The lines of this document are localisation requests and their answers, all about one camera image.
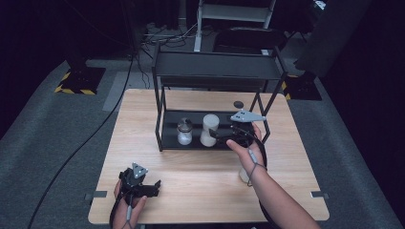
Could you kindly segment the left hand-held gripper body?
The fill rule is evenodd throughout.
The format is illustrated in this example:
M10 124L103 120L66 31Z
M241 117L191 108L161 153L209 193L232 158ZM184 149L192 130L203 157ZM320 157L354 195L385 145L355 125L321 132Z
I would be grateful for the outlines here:
M143 181L147 173L148 170L146 168L133 162L131 168L127 168L124 172L119 174L122 193L134 198L146 196L147 192Z

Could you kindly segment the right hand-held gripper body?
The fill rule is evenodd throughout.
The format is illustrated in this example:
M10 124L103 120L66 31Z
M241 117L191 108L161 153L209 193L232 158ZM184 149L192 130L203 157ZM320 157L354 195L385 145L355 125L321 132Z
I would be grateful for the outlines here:
M260 114L240 110L230 117L231 134L225 139L232 139L243 147L248 147L257 138L252 123L255 121L265 121L266 118Z

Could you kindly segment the glass shaker jar black lid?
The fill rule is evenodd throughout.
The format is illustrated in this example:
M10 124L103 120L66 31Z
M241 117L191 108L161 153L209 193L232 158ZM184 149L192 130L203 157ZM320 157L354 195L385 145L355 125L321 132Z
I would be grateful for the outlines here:
M193 124L189 118L183 117L178 123L177 130L180 145L188 145L192 142Z

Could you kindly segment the black two-tier metal rack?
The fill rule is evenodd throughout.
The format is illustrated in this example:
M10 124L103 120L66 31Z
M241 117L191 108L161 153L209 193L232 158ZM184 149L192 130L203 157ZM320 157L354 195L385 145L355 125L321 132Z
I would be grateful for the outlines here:
M252 108L258 108L261 115L267 115L276 94L267 104L261 94L268 82L275 80L274 92L278 93L286 80L284 60L275 49L271 55L227 53L227 52L163 52L155 48L152 74L158 107L156 137L160 150L181 149L177 141L177 124L186 117L193 124L192 142L188 149L201 149L203 145L197 136L203 130L206 111L169 109L166 107L167 88L219 89L225 92L253 93Z

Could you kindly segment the person's right hand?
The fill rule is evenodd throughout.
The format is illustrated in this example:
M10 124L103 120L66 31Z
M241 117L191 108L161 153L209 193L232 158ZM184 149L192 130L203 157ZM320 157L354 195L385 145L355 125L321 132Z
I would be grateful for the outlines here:
M267 172L262 152L256 142L253 142L248 147L243 147L234 140L229 139L226 145L237 154L249 177L253 177L256 171Z

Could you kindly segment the person's left hand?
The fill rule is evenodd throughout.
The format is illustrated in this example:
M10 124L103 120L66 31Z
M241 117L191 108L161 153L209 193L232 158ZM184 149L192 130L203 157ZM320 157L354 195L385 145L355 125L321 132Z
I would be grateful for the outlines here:
M135 229L139 221L139 216L143 210L147 197L136 198L132 205L128 205L125 198L121 197L120 193L121 181L116 184L114 196L116 198L113 206L114 213L112 214L112 229Z

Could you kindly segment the black yellow striped base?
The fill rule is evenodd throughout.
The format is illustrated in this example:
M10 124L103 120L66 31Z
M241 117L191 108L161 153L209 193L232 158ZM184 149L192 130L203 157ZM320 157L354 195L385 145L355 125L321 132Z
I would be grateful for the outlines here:
M64 94L97 94L98 85L105 71L105 68L95 67L87 67L84 71L69 69L54 91Z
M321 94L314 83L315 76L304 73L300 76L289 75L282 84L286 99L321 100Z

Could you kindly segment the dark grey hanging panel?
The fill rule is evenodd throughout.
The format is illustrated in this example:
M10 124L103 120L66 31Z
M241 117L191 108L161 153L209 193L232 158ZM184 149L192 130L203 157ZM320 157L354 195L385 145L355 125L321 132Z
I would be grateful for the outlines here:
M371 2L329 0L295 67L324 77L349 42Z

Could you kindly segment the white metal stand frame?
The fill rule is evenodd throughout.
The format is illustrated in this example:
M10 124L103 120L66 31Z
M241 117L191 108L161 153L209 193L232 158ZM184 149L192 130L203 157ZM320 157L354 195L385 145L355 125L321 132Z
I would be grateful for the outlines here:
M197 32L195 36L194 51L199 52L201 50L204 19L262 23L263 28L267 29L274 12L276 1L277 0L270 0L268 7L257 8L205 4L203 0L200 0L197 9Z

